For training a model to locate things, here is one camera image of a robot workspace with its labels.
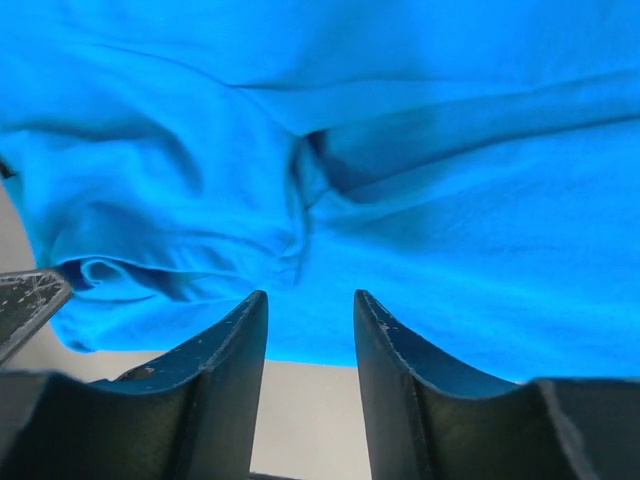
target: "blue fabric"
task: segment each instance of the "blue fabric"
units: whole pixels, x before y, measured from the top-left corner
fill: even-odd
[[[636,0],[23,0],[0,52],[70,347],[264,289],[269,358],[353,366],[363,288],[503,378],[639,373]]]

